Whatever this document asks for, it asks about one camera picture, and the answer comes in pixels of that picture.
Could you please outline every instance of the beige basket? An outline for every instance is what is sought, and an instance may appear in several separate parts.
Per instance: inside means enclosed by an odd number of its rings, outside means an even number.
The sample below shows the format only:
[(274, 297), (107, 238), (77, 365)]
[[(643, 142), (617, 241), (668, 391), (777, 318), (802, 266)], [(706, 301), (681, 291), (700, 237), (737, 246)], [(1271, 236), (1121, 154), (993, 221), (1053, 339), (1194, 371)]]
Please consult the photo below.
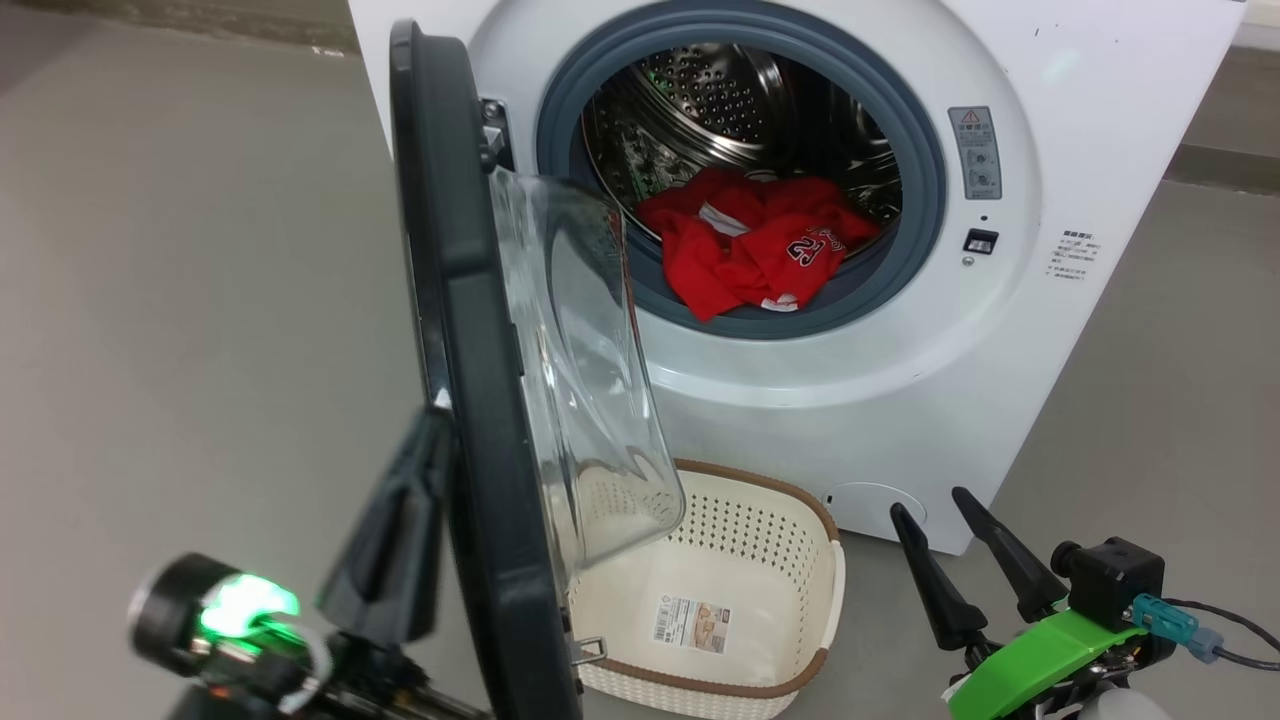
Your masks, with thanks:
[(773, 717), (818, 674), (836, 635), (836, 524), (787, 483), (676, 466), (689, 500), (676, 532), (593, 568), (570, 592), (575, 634), (608, 643), (607, 659), (581, 666), (582, 682), (695, 717)]

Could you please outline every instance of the front-loading washing machine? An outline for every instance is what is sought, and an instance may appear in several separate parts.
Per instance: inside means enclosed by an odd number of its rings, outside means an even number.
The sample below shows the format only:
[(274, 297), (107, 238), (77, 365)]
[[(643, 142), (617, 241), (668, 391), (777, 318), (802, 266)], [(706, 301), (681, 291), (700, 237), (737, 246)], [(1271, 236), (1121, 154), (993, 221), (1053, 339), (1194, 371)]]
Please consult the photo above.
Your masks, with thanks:
[[(799, 484), (841, 528), (877, 537), (895, 537), (888, 509), (902, 502), (934, 550), (959, 553), (972, 534), (951, 488), (993, 498), (1244, 5), (351, 9), (389, 140), (388, 38), (411, 18), (470, 58), (421, 72), (476, 87), (477, 108), (425, 94), (419, 111), (475, 114), (476, 146), (517, 172), (620, 202), (673, 455)], [(634, 210), (707, 165), (828, 177), (879, 236), (801, 310), (740, 307), (701, 323), (668, 288), (660, 238)]]

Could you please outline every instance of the teal connector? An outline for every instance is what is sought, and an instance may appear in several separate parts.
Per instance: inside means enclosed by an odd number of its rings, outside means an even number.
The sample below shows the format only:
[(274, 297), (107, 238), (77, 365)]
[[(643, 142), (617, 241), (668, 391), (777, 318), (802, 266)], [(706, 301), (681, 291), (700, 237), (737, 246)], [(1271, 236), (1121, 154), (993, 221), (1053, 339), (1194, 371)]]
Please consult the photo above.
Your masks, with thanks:
[(1201, 628), (1199, 620), (1188, 612), (1147, 593), (1133, 598), (1130, 623), (1156, 635), (1185, 647), (1196, 660), (1208, 665), (1217, 660), (1213, 651), (1222, 647), (1222, 635), (1210, 628)]
[(1199, 628), (1199, 620), (1190, 614), (1147, 593), (1133, 598), (1133, 618), (1129, 621), (1157, 638), (1166, 638), (1181, 646), (1192, 642)]

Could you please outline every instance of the red clothing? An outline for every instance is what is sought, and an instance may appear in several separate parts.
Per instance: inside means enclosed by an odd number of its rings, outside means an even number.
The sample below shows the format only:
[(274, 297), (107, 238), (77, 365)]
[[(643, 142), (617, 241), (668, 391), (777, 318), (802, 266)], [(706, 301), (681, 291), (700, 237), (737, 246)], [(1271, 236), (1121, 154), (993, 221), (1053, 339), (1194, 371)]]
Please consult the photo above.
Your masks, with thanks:
[(804, 307), (879, 228), (813, 177), (756, 182), (704, 168), (636, 208), (662, 236), (667, 283), (701, 322), (739, 305)]

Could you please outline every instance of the green light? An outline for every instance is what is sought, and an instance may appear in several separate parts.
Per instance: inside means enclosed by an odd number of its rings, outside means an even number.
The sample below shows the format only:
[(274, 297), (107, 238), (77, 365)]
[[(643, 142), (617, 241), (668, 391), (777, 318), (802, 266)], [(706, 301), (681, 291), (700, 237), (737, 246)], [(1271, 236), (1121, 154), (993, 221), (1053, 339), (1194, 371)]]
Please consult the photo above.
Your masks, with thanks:
[(212, 602), (200, 614), (200, 625), (216, 635), (243, 638), (255, 620), (273, 612), (297, 615), (298, 598), (271, 580), (238, 575), (218, 588)]

